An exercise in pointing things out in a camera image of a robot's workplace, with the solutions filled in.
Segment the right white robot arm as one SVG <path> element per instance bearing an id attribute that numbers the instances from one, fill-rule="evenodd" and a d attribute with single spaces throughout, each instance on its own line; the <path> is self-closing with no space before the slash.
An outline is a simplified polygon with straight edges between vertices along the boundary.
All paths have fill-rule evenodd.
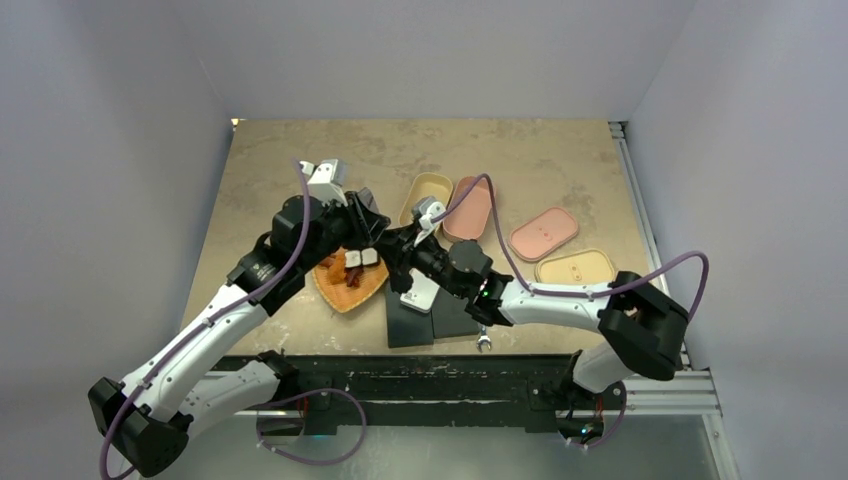
<path id="1" fill-rule="evenodd" d="M 411 226 L 390 229 L 375 244 L 397 293 L 412 288 L 417 270 L 459 299 L 479 324 L 544 324 L 602 336 L 599 345 L 577 353 L 561 381 L 564 399 L 584 407 L 614 383 L 632 375 L 669 381 L 689 325 L 689 313 L 650 281 L 621 271 L 608 283 L 553 285 L 521 283 L 497 272 L 474 240 L 443 248 L 420 239 Z"/>

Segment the orange fried chicken piece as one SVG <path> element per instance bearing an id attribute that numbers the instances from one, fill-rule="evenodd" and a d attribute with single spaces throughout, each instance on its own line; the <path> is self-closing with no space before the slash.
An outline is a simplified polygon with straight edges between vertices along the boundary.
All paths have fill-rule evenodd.
<path id="1" fill-rule="evenodd" d="M 344 253 L 332 254 L 324 258 L 319 266 L 325 271 L 326 281 L 331 285 L 347 282 L 346 257 Z"/>

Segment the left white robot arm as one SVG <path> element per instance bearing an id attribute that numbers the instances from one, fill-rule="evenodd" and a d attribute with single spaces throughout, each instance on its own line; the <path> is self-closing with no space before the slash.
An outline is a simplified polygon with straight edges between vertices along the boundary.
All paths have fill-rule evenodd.
<path id="1" fill-rule="evenodd" d="M 375 244 L 390 221 L 372 192 L 322 199 L 315 187 L 286 200 L 269 231 L 227 275 L 206 308 L 159 353 L 120 380 L 98 380 L 88 392 L 104 437 L 100 475 L 113 478 L 111 451 L 128 462 L 122 478 L 151 478 L 170 467 L 201 432 L 248 407 L 302 407 L 330 386 L 303 390 L 300 372 L 283 353 L 266 351 L 240 369 L 203 385 L 231 347 L 305 286 L 307 275 L 339 248 Z"/>

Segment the dark red octopus tentacle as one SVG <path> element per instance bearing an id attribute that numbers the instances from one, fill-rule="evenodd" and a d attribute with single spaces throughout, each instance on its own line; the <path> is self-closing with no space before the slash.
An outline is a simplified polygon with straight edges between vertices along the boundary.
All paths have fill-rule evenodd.
<path id="1" fill-rule="evenodd" d="M 363 267 L 348 268 L 345 270 L 345 285 L 348 288 L 358 288 L 364 273 Z"/>

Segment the sushi roll with seaweed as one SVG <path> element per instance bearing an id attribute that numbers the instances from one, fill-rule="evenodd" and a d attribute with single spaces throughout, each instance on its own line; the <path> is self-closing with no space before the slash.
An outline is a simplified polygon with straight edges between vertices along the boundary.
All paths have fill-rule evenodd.
<path id="1" fill-rule="evenodd" d="M 360 250 L 347 250 L 344 254 L 345 268 L 354 269 L 363 265 L 362 252 Z"/>

